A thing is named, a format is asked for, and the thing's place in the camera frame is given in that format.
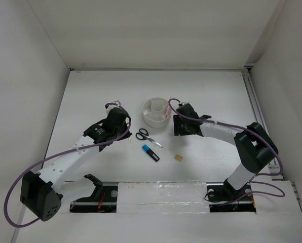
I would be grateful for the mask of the pink pen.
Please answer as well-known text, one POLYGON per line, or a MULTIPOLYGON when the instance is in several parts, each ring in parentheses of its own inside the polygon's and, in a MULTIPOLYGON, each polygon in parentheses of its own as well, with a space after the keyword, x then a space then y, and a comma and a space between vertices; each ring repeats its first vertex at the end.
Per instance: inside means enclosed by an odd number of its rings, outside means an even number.
POLYGON ((170 106, 169 106, 169 102, 167 103, 167 107, 166 107, 166 112, 165 112, 165 117, 164 119, 167 119, 170 113, 170 106))

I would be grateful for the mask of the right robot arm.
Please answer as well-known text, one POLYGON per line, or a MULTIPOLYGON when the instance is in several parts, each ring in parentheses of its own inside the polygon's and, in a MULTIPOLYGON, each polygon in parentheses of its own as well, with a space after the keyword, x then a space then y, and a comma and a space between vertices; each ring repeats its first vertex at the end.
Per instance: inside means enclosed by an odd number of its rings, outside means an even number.
POLYGON ((189 103, 179 102, 173 117, 174 135, 214 138, 237 149, 240 164, 235 171, 225 179, 219 191, 228 199, 241 196, 245 185, 272 160, 279 159, 278 149, 264 128, 256 122, 241 127, 214 121, 209 115, 199 116, 189 103))

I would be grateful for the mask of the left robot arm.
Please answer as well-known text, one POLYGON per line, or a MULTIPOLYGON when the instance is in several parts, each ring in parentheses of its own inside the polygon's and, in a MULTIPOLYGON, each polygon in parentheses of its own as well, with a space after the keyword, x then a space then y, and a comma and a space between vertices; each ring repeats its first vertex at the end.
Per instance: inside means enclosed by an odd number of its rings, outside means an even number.
POLYGON ((82 198, 95 201, 102 198, 103 183, 86 174, 82 179, 67 183, 69 177, 92 157, 113 142, 131 136, 128 112, 121 106, 108 106, 107 117, 87 128, 74 150, 36 173, 22 177, 20 201, 41 221, 50 220, 66 202, 82 198))

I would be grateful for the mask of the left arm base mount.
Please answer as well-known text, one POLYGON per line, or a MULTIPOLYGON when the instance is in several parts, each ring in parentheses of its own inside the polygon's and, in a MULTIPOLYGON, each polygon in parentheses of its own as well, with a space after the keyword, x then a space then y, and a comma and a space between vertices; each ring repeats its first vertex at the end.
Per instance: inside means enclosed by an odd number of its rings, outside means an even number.
POLYGON ((70 204, 71 213, 116 213, 118 198, 118 183, 103 183, 97 177, 84 176, 93 184, 93 191, 87 197, 80 197, 70 204))

